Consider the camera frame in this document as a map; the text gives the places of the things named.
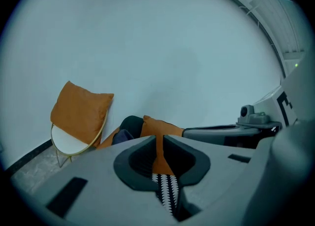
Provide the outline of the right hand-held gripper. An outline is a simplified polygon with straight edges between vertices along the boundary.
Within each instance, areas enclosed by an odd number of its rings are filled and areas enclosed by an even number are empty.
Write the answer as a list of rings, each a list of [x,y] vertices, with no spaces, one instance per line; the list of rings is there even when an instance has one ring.
[[[315,54],[307,54],[278,87],[252,105],[254,112],[264,112],[266,124],[220,125],[187,128],[183,137],[200,142],[251,148],[265,138],[272,138],[284,129],[294,135],[315,135]],[[246,132],[236,135],[240,127]]]

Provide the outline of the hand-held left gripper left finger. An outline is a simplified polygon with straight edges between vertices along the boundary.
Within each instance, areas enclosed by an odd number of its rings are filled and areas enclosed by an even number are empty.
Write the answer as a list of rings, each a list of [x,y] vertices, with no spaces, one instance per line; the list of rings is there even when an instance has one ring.
[[[114,159],[129,143],[94,150],[49,177],[16,173],[13,186],[50,226],[170,226],[177,223],[157,199],[155,192],[139,192],[125,185],[114,171]],[[67,214],[61,218],[47,205],[74,177],[87,181]]]

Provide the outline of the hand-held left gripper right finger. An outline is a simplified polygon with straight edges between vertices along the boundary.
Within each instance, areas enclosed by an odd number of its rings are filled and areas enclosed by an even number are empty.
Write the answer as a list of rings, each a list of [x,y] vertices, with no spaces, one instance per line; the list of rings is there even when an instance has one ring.
[[[174,217],[184,221],[206,209],[236,181],[253,154],[253,149],[165,135],[163,155],[179,187]]]

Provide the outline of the dark garment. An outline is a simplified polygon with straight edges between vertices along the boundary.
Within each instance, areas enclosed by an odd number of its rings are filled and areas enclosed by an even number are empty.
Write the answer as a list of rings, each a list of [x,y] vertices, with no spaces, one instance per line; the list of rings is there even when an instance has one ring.
[[[123,129],[120,130],[119,132],[117,132],[114,136],[113,136],[113,140],[112,140],[112,145],[116,145],[116,144],[120,144],[129,140],[133,140],[134,137],[132,136],[132,134],[130,134],[128,132],[128,130]]]

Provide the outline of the orange square cushion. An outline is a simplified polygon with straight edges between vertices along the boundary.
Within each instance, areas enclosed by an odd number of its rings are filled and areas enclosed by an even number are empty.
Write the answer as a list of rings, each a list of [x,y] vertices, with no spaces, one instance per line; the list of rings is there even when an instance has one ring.
[[[90,144],[101,130],[114,94],[92,93],[68,81],[62,88],[51,122],[69,135]]]
[[[140,136],[145,137],[154,135],[156,137],[156,159],[153,163],[152,173],[174,175],[163,155],[163,136],[182,136],[183,129],[146,115],[143,117],[143,121],[144,123],[142,125]]]

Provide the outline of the gold frame white seat chair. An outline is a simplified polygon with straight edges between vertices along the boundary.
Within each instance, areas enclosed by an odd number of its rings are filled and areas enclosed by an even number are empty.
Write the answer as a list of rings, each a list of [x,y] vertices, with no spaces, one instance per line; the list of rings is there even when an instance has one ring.
[[[96,134],[95,138],[88,144],[66,133],[52,123],[50,131],[51,142],[53,147],[55,148],[59,168],[62,168],[67,160],[72,162],[73,156],[80,155],[86,152],[90,147],[95,145],[95,143],[101,138],[103,128],[107,121],[107,116],[108,111],[106,111],[104,121],[102,126],[100,127],[99,132]]]

